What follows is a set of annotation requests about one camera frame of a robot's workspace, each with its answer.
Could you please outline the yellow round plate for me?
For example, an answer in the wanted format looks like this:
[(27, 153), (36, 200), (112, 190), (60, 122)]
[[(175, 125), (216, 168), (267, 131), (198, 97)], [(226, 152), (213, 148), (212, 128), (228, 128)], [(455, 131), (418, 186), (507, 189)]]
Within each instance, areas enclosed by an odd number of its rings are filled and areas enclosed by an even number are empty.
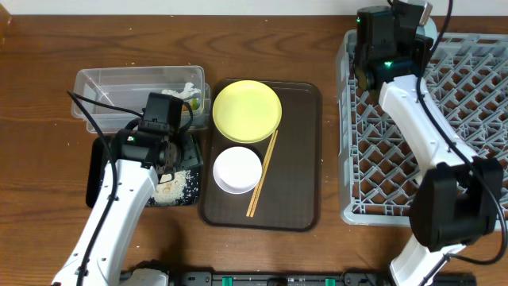
[(251, 144), (275, 132), (282, 120), (279, 96), (265, 83), (240, 80), (228, 84), (214, 100), (217, 130), (231, 141)]

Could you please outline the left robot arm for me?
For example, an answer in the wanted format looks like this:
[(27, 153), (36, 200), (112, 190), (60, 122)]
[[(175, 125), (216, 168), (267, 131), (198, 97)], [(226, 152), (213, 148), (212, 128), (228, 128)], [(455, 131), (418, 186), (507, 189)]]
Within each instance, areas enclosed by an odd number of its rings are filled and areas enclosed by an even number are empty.
[(160, 178), (177, 172), (183, 161), (179, 139), (189, 129), (181, 113), (188, 102), (150, 93), (144, 111), (111, 140), (83, 106), (71, 99), (94, 127), (106, 155), (100, 189), (83, 232), (54, 285), (121, 285), (121, 266), (140, 215)]

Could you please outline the pile of white rice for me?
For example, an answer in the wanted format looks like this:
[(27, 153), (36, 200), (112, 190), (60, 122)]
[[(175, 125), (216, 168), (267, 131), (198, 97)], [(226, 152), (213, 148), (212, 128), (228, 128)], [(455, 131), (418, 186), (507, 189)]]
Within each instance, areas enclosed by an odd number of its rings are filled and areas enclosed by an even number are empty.
[(148, 200), (152, 207), (188, 206), (196, 203), (200, 194), (200, 173), (195, 170), (162, 175), (160, 183)]

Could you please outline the white bowl with rice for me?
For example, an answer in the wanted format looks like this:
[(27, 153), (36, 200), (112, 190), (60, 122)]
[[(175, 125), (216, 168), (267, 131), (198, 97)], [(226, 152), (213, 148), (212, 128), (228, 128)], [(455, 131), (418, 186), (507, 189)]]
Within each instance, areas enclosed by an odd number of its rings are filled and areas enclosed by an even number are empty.
[(228, 148), (214, 161), (214, 181), (229, 194), (240, 195), (251, 191), (259, 183), (261, 174), (260, 158), (245, 147)]

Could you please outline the green snack wrapper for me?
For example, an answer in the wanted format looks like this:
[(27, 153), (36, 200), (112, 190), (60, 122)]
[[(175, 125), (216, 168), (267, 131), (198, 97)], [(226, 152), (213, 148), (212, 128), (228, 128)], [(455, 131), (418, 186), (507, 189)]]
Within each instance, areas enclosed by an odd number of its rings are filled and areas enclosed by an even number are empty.
[(190, 104), (192, 110), (197, 110), (200, 106), (198, 99), (190, 99), (187, 102)]

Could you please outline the light blue bowl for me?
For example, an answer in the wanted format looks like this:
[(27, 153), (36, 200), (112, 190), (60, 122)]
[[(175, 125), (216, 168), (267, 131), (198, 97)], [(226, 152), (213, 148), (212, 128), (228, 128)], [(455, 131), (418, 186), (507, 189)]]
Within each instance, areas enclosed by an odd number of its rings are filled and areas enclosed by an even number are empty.
[(433, 19), (429, 18), (425, 25), (419, 26), (417, 33), (422, 36), (429, 37), (433, 41), (435, 41), (437, 39), (438, 32), (437, 32), (436, 24), (433, 21)]

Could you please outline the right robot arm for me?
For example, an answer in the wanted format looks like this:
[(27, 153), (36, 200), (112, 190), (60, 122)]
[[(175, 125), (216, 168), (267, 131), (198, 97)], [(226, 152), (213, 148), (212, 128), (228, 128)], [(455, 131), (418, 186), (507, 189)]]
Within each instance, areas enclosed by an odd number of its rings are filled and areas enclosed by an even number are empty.
[(507, 229), (501, 163), (479, 157), (457, 135), (423, 79), (440, 43), (423, 32), (430, 11), (428, 2), (390, 1), (359, 9), (356, 19), (358, 84), (392, 118), (422, 176), (410, 205), (410, 240), (390, 264), (397, 285), (431, 284), (465, 247)]

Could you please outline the white tissue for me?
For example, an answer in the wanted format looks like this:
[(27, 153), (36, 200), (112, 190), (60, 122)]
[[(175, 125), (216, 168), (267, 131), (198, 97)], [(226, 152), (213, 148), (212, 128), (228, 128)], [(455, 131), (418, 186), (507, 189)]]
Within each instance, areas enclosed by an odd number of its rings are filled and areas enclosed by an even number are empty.
[(201, 90), (194, 87), (193, 83), (185, 83), (185, 86), (182, 91), (175, 91), (171, 89), (164, 89), (161, 91), (164, 95), (171, 95), (179, 99), (187, 100), (191, 99), (194, 96), (199, 96), (201, 94)]

